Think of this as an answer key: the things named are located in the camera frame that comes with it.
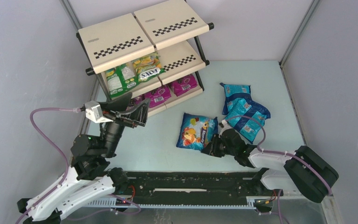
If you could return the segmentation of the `magenta grape candy bag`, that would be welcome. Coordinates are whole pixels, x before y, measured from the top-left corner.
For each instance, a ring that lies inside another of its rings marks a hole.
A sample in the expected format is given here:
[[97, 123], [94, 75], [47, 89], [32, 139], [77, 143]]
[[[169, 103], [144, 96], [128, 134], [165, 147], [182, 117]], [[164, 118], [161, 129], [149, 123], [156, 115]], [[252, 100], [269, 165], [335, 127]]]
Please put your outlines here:
[[168, 87], [173, 91], [175, 96], [179, 97], [189, 90], [198, 86], [197, 80], [193, 74], [181, 77], [168, 84]]
[[150, 108], [163, 104], [171, 98], [171, 92], [167, 85], [163, 85], [144, 94], [145, 99], [150, 99]]
[[135, 106], [137, 106], [138, 104], [140, 104], [143, 100], [144, 100], [144, 96], [143, 96], [143, 95], [140, 95], [140, 96], [137, 96], [137, 97], [135, 97], [135, 98], [132, 98], [131, 101], [130, 101], [130, 106], [131, 106], [131, 107], [135, 107]]

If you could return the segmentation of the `green candy bag nutrition side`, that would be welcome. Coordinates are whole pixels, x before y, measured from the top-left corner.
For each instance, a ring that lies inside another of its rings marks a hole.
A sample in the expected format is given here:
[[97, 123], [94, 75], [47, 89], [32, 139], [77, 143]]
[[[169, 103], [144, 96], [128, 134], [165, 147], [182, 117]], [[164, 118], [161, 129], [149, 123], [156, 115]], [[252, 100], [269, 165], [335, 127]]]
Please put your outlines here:
[[106, 70], [104, 73], [111, 98], [118, 97], [139, 85], [137, 75], [131, 63], [124, 63]]

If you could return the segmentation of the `green Fox's candy bag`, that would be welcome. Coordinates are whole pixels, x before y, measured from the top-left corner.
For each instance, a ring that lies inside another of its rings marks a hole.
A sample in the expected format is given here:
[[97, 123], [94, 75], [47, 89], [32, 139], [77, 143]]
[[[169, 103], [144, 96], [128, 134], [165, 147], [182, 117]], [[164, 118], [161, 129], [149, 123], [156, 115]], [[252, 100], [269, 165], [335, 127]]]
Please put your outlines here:
[[132, 60], [132, 65], [140, 83], [148, 82], [166, 72], [159, 59], [159, 53], [153, 52]]

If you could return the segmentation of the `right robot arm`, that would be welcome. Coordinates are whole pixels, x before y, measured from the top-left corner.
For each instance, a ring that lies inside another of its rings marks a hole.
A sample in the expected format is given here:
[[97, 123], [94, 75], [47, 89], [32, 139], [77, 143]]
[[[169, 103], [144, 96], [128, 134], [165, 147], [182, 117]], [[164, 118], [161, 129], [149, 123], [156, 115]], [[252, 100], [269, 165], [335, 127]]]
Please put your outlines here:
[[242, 166], [265, 169], [260, 178], [265, 188], [298, 192], [315, 203], [331, 195], [330, 190], [339, 179], [338, 172], [308, 146], [289, 153], [260, 151], [234, 129], [214, 134], [202, 153], [214, 157], [230, 155]]

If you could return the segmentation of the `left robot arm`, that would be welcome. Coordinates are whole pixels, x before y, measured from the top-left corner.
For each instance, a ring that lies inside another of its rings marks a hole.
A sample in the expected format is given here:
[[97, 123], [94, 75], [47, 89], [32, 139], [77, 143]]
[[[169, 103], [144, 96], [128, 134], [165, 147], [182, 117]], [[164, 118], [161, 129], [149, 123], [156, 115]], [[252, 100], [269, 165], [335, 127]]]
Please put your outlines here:
[[18, 223], [59, 224], [87, 203], [127, 190], [129, 180], [123, 169], [107, 171], [107, 167], [109, 158], [116, 155], [124, 129], [145, 126], [147, 122], [150, 100], [130, 107], [131, 98], [128, 92], [114, 100], [89, 101], [73, 109], [99, 124], [100, 134], [76, 136], [71, 148], [73, 159], [65, 163], [62, 176], [39, 195], [18, 201]]

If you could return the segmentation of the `blue fruit candy bag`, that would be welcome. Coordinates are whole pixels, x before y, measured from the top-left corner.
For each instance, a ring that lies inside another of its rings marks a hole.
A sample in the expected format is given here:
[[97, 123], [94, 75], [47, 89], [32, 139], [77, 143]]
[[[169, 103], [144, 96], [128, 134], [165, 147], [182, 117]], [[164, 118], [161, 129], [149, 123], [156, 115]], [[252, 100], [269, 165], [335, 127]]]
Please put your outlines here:
[[218, 132], [218, 118], [184, 113], [176, 147], [202, 151]]

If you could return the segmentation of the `teal blue candy bag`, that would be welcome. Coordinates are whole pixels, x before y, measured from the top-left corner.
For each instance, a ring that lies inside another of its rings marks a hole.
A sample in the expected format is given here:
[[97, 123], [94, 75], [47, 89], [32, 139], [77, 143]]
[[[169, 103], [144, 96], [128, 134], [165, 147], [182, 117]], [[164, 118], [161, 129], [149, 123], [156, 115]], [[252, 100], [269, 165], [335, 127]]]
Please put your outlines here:
[[229, 104], [237, 98], [252, 99], [250, 85], [220, 83], [220, 86], [223, 87], [225, 94], [222, 115], [228, 114], [230, 110], [228, 108]]
[[250, 143], [253, 143], [265, 120], [271, 118], [270, 111], [263, 105], [244, 98], [227, 104], [226, 122]]

